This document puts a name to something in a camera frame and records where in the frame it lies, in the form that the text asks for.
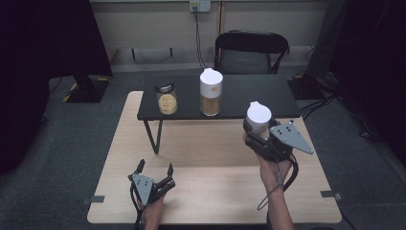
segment power outlet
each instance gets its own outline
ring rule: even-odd
[[[194,12],[194,9],[197,12],[209,12],[212,9],[211,0],[189,1],[189,10],[190,10],[190,12]]]
[[[200,12],[200,1],[189,1],[190,12]]]
[[[209,12],[212,8],[212,3],[210,0],[200,0],[200,11]]]

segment wooden table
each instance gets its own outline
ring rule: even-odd
[[[174,167],[176,187],[165,197],[163,224],[257,224],[265,223],[266,208],[257,211],[265,197],[255,154],[242,141],[242,120],[166,121],[159,154],[153,154],[137,112],[143,92],[131,92],[124,106],[88,220],[92,223],[133,223],[136,210],[131,202],[127,176],[141,159],[143,174],[159,181],[168,165]],[[282,123],[288,119],[279,119]],[[157,128],[159,122],[150,122]],[[311,144],[305,124],[295,126]],[[341,215],[329,191],[317,152],[297,150],[299,175],[286,191],[286,202],[294,222],[338,222]]]

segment human arm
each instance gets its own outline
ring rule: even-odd
[[[162,213],[164,211],[164,197],[160,197],[155,202],[148,204],[144,210],[144,230],[157,230],[161,223]]]
[[[284,199],[283,185],[279,183],[278,179],[280,176],[282,182],[284,181],[291,163],[285,160],[277,164],[264,160],[258,154],[257,157],[259,160],[260,178],[268,195],[268,213],[272,228],[274,230],[295,229]]]

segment hand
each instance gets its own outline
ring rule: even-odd
[[[274,190],[278,185],[278,164],[275,162],[269,162],[263,159],[259,154],[257,154],[259,160],[259,172],[260,179],[262,180],[263,185],[265,186],[266,193]],[[279,171],[281,172],[282,182],[286,179],[287,174],[289,173],[292,163],[287,160],[281,161],[279,163]]]
[[[159,224],[161,223],[162,213],[164,211],[164,198],[165,195],[163,195],[155,202],[148,204],[146,209],[144,210],[144,223],[146,224],[145,230],[158,229]]]

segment black table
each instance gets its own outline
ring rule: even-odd
[[[200,76],[148,77],[137,118],[144,121],[149,141],[155,153],[159,152],[164,120],[220,120],[243,119],[251,102],[267,106],[274,118],[301,116],[286,79],[275,75],[223,76],[221,109],[215,116],[200,111]],[[154,85],[160,81],[174,81],[177,111],[164,115],[159,111]],[[157,142],[154,143],[148,121],[159,120]]]

